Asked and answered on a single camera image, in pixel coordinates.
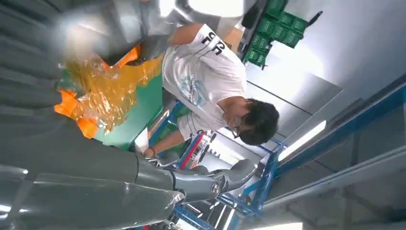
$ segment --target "green crate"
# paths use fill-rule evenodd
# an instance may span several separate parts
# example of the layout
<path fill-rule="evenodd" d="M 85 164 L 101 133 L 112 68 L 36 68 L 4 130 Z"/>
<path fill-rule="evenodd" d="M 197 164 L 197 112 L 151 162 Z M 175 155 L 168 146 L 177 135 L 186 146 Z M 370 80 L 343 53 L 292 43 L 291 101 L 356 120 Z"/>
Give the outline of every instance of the green crate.
<path fill-rule="evenodd" d="M 254 48 L 250 48 L 245 56 L 245 59 L 249 62 L 256 62 L 261 55 L 261 51 L 256 50 Z"/>
<path fill-rule="evenodd" d="M 259 67 L 262 67 L 265 65 L 265 60 L 266 56 L 268 53 L 261 52 L 260 50 L 257 50 L 253 47 L 251 47 L 246 55 L 246 60 L 253 63 L 254 65 L 257 65 Z"/>
<path fill-rule="evenodd" d="M 290 13 L 283 12 L 279 18 L 279 21 L 287 27 L 296 30 L 300 33 L 304 33 L 308 25 L 308 22 L 304 19 L 296 17 Z"/>
<path fill-rule="evenodd" d="M 260 54 L 257 61 L 253 62 L 253 64 L 262 67 L 265 65 L 265 61 L 266 61 L 266 54 Z"/>
<path fill-rule="evenodd" d="M 269 36 L 269 39 L 276 40 L 291 48 L 294 48 L 296 46 L 296 44 L 300 41 L 300 39 L 303 38 L 302 33 L 298 32 L 296 30 L 293 30 L 292 28 L 287 27 L 286 25 L 282 24 L 282 22 L 280 22 L 280 21 L 276 21 L 271 18 L 269 18 L 269 19 L 264 18 L 263 21 L 267 21 L 267 23 L 269 24 L 269 28 L 272 28 L 272 30 L 269 30 L 269 32 L 267 33 L 267 36 Z"/>
<path fill-rule="evenodd" d="M 288 29 L 286 30 L 285 37 L 277 41 L 289 46 L 290 48 L 294 48 L 302 38 L 303 34 Z"/>
<path fill-rule="evenodd" d="M 259 22 L 257 32 L 264 33 L 266 35 L 269 35 L 272 33 L 273 27 L 274 27 L 274 22 L 267 17 L 261 18 L 261 21 Z"/>
<path fill-rule="evenodd" d="M 287 0 L 269 0 L 265 12 L 269 16 L 279 18 L 286 3 Z"/>
<path fill-rule="evenodd" d="M 276 23 L 270 37 L 276 41 L 281 41 L 286 37 L 289 29 L 281 24 Z"/>
<path fill-rule="evenodd" d="M 269 38 L 255 34 L 252 38 L 252 46 L 260 51 L 269 50 Z"/>

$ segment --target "ceiling light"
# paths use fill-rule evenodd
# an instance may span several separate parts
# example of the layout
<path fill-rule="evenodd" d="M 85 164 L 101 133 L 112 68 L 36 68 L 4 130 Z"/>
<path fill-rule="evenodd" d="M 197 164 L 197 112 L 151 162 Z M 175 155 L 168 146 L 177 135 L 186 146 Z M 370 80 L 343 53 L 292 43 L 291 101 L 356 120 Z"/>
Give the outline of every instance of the ceiling light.
<path fill-rule="evenodd" d="M 295 143 L 293 143 L 291 146 L 289 146 L 287 149 L 285 149 L 282 153 L 279 154 L 278 161 L 282 161 L 287 156 L 289 156 L 291 153 L 293 153 L 296 149 L 300 148 L 302 145 L 304 145 L 314 136 L 316 136 L 321 131 L 323 131 L 324 128 L 326 127 L 326 123 L 327 123 L 326 121 L 321 122 L 316 127 L 314 127 L 312 130 L 310 130 L 308 133 L 306 133 L 303 137 L 301 137 Z"/>
<path fill-rule="evenodd" d="M 189 6 L 200 13 L 221 17 L 244 15 L 243 0 L 189 0 Z"/>
<path fill-rule="evenodd" d="M 231 219 L 233 218 L 233 215 L 234 215 L 235 212 L 236 212 L 235 209 L 232 209 L 232 210 L 231 210 L 230 215 L 228 215 L 226 224 L 225 224 L 224 227 L 223 227 L 223 230 L 227 230 L 227 229 L 228 229 L 228 226 L 230 226 Z"/>
<path fill-rule="evenodd" d="M 227 206 L 224 205 L 223 209 L 221 210 L 220 215 L 218 216 L 216 225 L 214 226 L 215 229 L 218 227 L 218 224 L 220 223 L 221 217 L 223 217 L 223 214 L 224 214 L 224 211 L 226 210 L 226 207 Z"/>
<path fill-rule="evenodd" d="M 280 224 L 275 226 L 269 226 L 259 229 L 252 229 L 252 230 L 302 230 L 303 223 L 290 223 L 290 224 Z"/>

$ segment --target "man's arm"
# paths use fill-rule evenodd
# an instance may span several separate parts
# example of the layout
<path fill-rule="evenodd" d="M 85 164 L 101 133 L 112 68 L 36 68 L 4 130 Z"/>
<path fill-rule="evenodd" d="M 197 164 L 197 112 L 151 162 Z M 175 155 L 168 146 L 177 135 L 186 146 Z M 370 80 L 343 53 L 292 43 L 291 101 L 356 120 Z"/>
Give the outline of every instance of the man's arm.
<path fill-rule="evenodd" d="M 154 157 L 154 155 L 177 146 L 183 142 L 185 142 L 185 139 L 183 138 L 182 133 L 180 133 L 179 130 L 176 130 L 169 134 L 169 136 L 159 141 L 156 145 L 145 150 L 144 156 Z"/>
<path fill-rule="evenodd" d="M 200 131 L 207 131 L 211 128 L 197 114 L 189 113 L 178 118 L 178 130 L 172 132 L 166 138 L 159 141 L 156 145 L 148 148 L 144 156 L 153 157 L 162 151 L 177 146 L 192 136 L 196 136 Z"/>
<path fill-rule="evenodd" d="M 181 26 L 175 31 L 169 42 L 174 46 L 190 44 L 194 41 L 202 26 L 203 24 L 199 23 Z"/>

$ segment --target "man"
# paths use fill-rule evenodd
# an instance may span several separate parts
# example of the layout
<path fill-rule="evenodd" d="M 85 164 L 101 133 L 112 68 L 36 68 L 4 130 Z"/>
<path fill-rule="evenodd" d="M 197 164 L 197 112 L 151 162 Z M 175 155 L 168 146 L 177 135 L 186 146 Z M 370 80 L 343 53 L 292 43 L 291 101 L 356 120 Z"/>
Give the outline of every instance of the man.
<path fill-rule="evenodd" d="M 176 30 L 163 59 L 163 86 L 192 112 L 178 119 L 178 130 L 149 147 L 152 157 L 200 131 L 229 127 L 249 145 L 267 142 L 279 113 L 270 103 L 246 99 L 245 66 L 205 24 Z"/>

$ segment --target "eyeglasses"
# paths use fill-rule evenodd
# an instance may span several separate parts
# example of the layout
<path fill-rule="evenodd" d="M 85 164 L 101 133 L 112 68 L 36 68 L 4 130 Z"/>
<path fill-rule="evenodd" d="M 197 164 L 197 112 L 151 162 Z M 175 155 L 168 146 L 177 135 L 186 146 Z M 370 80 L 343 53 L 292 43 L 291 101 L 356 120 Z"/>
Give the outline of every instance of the eyeglasses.
<path fill-rule="evenodd" d="M 236 117 L 235 127 L 231 130 L 231 133 L 234 136 L 234 139 L 239 138 L 241 135 L 241 128 L 245 122 L 246 116 L 243 117 Z"/>

